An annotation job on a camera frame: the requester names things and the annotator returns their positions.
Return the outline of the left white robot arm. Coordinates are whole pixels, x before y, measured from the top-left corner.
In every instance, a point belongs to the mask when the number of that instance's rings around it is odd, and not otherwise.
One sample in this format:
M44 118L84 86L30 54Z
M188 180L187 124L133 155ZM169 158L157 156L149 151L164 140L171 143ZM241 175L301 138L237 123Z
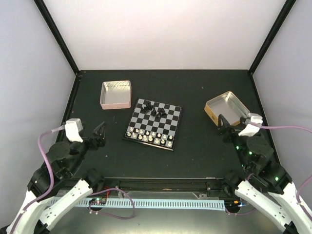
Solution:
M62 130L67 140L53 144L45 153L41 145L42 138ZM10 225L0 229L2 234L48 234L79 201L104 191L104 177L96 169L90 169L63 197L48 206L64 187L66 180L78 171L86 153L106 144L105 122L93 130L93 137L83 137L82 133L81 120L72 118L39 136L38 146L44 163L33 173L18 214Z

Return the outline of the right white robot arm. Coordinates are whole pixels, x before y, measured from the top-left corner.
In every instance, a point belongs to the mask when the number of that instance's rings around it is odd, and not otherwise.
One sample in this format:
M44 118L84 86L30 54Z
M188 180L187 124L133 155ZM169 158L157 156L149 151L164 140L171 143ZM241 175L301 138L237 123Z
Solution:
M312 211L297 190L291 176L273 161L274 149L259 131L262 116L250 113L237 126L218 116L218 130L224 142L235 147L244 179L229 172L222 183L226 196L237 196L269 218L284 234L310 234Z

